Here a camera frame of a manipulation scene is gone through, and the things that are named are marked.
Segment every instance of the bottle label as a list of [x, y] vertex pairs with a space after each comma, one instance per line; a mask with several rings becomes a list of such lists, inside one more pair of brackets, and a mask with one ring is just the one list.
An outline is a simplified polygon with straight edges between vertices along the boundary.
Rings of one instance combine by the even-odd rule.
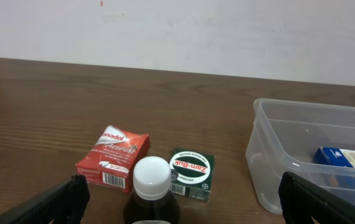
[[145, 221], [137, 221], [132, 224], [171, 224], [167, 221], [159, 221], [159, 220], [145, 220]]

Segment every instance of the dark bottle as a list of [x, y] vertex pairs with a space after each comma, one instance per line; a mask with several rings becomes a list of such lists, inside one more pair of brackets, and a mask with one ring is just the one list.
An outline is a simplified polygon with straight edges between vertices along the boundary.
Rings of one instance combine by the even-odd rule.
[[171, 168], [162, 158], [145, 157], [133, 171], [135, 191], [123, 210], [125, 224], [178, 224], [179, 205], [169, 190]]

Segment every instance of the white oval label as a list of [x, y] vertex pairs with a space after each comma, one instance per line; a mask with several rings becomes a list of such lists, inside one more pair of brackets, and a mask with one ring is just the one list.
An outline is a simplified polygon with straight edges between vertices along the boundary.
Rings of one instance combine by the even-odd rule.
[[108, 126], [96, 144], [114, 144], [129, 141], [125, 134], [113, 126]]
[[[200, 161], [202, 161], [205, 166], [200, 166], [197, 164], [191, 164], [190, 162], [184, 162], [184, 161], [180, 161], [179, 158], [180, 157], [193, 157], [196, 159], [199, 159]], [[211, 166], [209, 164], [209, 161], [207, 160], [207, 158], [205, 158], [203, 155], [196, 153], [196, 152], [189, 152], [189, 151], [184, 151], [184, 152], [179, 152], [177, 154], [175, 154], [172, 159], [171, 162], [169, 163], [169, 166], [171, 167], [171, 169], [174, 169], [173, 166], [177, 166], [177, 167], [182, 167], [188, 170], [192, 170], [195, 172], [200, 172], [204, 175], [200, 176], [200, 177], [188, 177], [185, 175], [182, 175], [179, 173], [179, 176], [177, 177], [177, 180], [185, 183], [185, 184], [198, 184], [203, 182], [204, 180], [206, 180], [209, 176], [209, 174], [211, 173]]]
[[145, 220], [145, 221], [137, 221], [132, 224], [171, 224], [171, 223], [167, 221]]

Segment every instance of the plastic container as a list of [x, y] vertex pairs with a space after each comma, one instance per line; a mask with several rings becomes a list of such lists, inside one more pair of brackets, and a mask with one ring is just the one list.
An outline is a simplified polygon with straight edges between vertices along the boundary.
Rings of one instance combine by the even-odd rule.
[[313, 164], [317, 149], [355, 150], [355, 108], [258, 99], [253, 131], [245, 154], [259, 202], [281, 213], [278, 187], [286, 171], [346, 199], [353, 189], [334, 186], [332, 175], [355, 177], [355, 169]]

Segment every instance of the white bottle cap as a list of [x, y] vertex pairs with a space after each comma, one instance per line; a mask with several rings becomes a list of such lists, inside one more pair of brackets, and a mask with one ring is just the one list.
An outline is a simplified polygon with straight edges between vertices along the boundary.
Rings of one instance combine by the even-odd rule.
[[141, 159], [133, 171], [133, 186], [145, 200], [158, 200], [171, 186], [171, 168], [163, 158], [149, 156]]

